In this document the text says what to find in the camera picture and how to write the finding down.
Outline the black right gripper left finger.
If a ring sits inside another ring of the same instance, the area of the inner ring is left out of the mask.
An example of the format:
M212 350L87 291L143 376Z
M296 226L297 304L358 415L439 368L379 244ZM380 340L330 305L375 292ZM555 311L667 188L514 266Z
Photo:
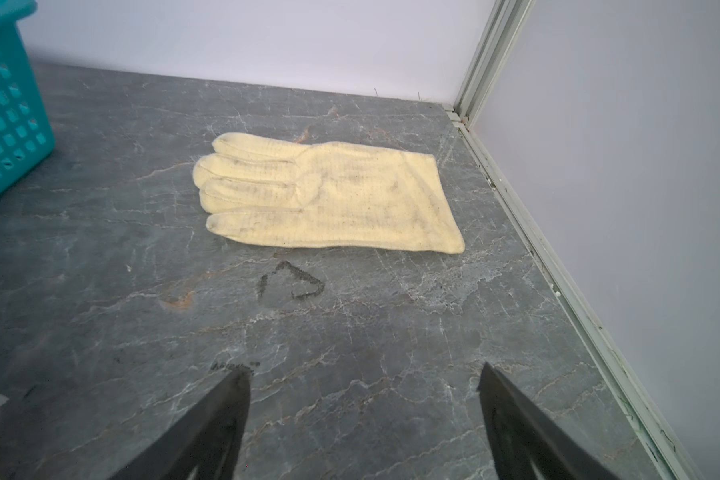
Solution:
M232 369L114 479L232 479L251 402L251 370Z

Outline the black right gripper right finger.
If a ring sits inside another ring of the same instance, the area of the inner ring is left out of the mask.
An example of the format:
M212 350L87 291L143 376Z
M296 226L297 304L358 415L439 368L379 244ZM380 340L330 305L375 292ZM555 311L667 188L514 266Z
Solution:
M499 479L618 479L488 362L478 392Z

